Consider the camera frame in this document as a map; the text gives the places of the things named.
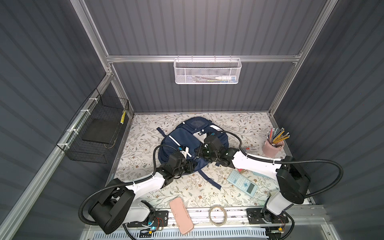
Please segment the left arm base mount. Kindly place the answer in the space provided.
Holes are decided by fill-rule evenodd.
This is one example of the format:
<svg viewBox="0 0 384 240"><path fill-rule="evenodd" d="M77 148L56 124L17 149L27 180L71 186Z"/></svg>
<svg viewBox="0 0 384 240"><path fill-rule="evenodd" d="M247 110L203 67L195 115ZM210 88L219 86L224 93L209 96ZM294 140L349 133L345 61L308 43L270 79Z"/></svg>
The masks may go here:
<svg viewBox="0 0 384 240"><path fill-rule="evenodd" d="M128 228L141 228L141 227L167 227L169 220L169 211L158 211L151 215L149 219L144 222L127 223Z"/></svg>

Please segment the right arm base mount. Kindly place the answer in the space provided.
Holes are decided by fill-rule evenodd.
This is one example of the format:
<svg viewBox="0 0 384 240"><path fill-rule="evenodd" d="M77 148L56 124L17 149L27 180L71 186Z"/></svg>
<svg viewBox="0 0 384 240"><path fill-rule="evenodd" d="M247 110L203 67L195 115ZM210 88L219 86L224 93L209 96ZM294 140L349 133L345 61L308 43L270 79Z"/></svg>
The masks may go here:
<svg viewBox="0 0 384 240"><path fill-rule="evenodd" d="M257 224L287 224L290 222L285 213L274 215L264 208L246 209L248 221L251 225Z"/></svg>

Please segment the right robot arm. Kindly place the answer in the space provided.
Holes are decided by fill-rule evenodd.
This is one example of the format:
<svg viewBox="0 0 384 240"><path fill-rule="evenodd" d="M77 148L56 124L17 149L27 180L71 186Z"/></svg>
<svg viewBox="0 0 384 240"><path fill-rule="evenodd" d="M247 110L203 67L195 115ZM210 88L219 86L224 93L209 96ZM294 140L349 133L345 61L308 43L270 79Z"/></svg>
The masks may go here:
<svg viewBox="0 0 384 240"><path fill-rule="evenodd" d="M292 205L303 204L307 198L310 177L301 166L293 163L293 158L271 159L248 154L242 148L226 148L215 134L196 133L194 137L206 148L201 150L205 159L277 181L278 189L269 194L261 210L265 219L279 216Z"/></svg>

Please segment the navy blue student backpack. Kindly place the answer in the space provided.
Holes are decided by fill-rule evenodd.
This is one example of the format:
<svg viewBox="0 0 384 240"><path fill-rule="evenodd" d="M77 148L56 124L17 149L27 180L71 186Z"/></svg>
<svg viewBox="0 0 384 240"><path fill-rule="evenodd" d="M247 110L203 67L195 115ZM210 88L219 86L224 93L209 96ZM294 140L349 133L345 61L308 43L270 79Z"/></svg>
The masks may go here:
<svg viewBox="0 0 384 240"><path fill-rule="evenodd" d="M221 189L221 185L209 178L202 169L209 163L204 158L198 157L198 149L201 146L201 142L194 137L194 134L215 134L220 139L222 144L229 148L229 138L223 129L215 125L212 121L203 117L193 117L181 124L179 124L168 135L161 128L157 128L164 139L161 142L161 146L154 151L155 156L158 157L161 164L166 163L169 160L170 155L178 148L187 150L187 160L191 161L195 169L191 174L198 172L207 182L213 185L218 190Z"/></svg>

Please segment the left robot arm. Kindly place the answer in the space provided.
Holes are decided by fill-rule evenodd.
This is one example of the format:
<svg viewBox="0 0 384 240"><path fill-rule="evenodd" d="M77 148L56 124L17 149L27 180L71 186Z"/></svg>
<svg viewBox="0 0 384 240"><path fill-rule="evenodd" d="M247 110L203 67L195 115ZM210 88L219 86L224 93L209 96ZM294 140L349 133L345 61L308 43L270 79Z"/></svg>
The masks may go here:
<svg viewBox="0 0 384 240"><path fill-rule="evenodd" d="M184 173L187 163L187 150L178 148L169 160L156 169L156 172L143 179L125 183L114 179L108 189L96 194L97 200L89 207L88 213L93 223L105 234L111 234L121 225L141 223L151 226L155 220L155 208L140 197L160 190Z"/></svg>

